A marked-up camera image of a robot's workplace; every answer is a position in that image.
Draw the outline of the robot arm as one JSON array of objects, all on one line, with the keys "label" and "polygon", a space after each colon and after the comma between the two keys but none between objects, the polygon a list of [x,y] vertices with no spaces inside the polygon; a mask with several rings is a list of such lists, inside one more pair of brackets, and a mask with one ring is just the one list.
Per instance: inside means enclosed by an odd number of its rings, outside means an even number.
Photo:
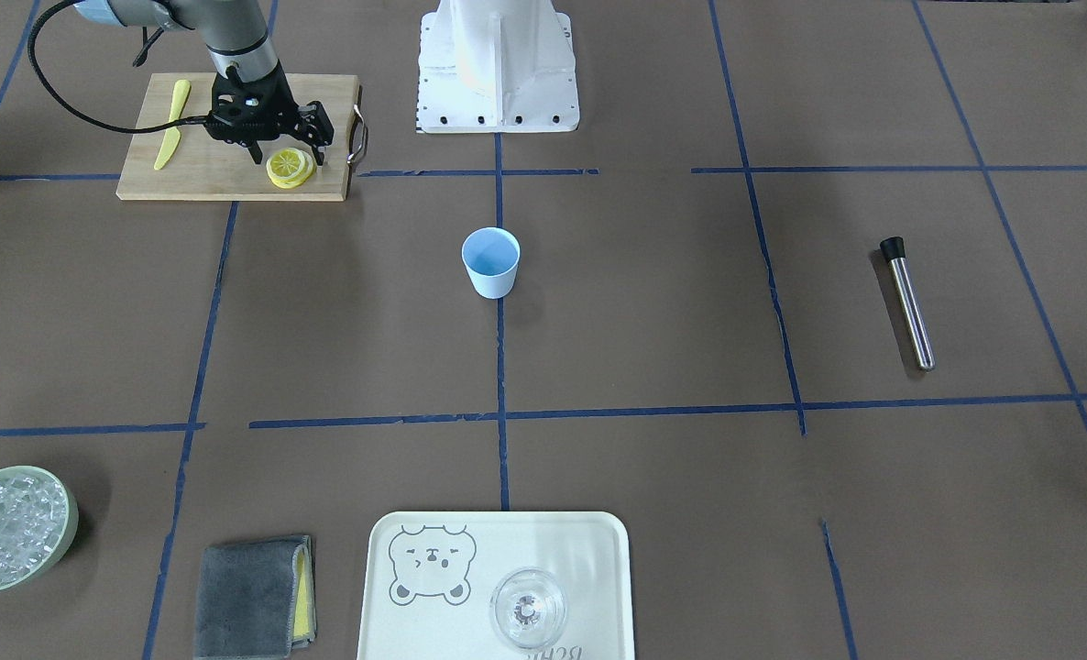
[{"label": "robot arm", "polygon": [[332,120],[322,102],[295,101],[257,1],[78,1],[75,8],[96,24],[196,32],[216,69],[203,122],[209,137],[246,148],[257,164],[261,144],[291,137],[323,164]]}]

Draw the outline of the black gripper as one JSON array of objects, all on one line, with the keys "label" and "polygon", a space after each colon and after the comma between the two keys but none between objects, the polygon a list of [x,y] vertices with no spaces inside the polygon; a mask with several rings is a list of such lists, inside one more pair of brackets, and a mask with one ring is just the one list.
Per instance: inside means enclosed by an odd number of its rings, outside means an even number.
[{"label": "black gripper", "polygon": [[247,147],[257,166],[264,154],[259,141],[292,137],[312,146],[317,166],[325,163],[326,147],[333,144],[335,129],[320,101],[300,105],[280,63],[258,80],[242,80],[229,69],[217,74],[212,84],[212,108],[205,117],[210,138]]}]

